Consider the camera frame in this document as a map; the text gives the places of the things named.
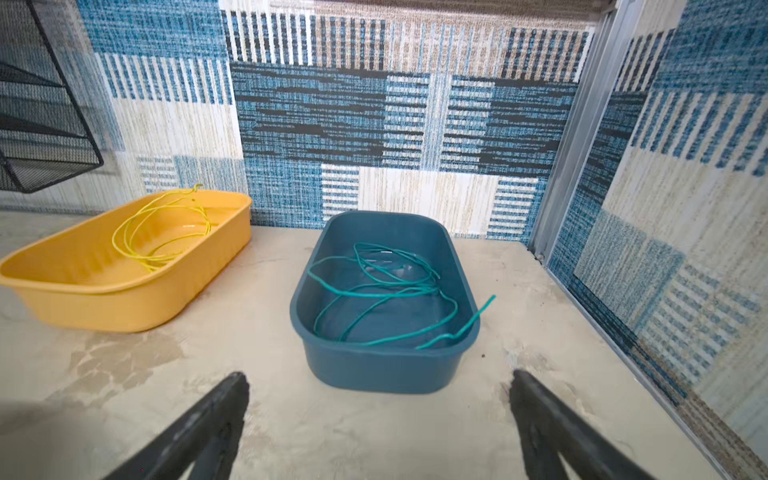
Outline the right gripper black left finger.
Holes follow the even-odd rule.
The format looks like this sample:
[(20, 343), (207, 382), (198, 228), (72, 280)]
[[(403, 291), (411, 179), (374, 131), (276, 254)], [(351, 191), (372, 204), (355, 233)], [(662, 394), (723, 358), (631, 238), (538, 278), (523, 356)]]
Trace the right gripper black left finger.
[(237, 457), (250, 387), (233, 372), (108, 479), (228, 479)]

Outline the yellow plastic tray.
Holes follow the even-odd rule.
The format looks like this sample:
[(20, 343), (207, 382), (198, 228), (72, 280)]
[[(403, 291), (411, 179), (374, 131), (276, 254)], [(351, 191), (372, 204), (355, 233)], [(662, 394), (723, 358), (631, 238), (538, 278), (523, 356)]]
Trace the yellow plastic tray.
[(251, 205), (246, 194), (216, 190), (147, 195), (9, 254), (1, 283), (54, 326), (150, 330), (250, 241)]

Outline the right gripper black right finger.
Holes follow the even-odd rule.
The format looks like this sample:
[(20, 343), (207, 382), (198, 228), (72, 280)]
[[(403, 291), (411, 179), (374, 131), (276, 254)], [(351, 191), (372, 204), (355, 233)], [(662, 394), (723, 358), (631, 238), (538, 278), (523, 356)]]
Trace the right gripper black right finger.
[(509, 390), (530, 479), (649, 479), (651, 475), (615, 448), (535, 376), (513, 372)]

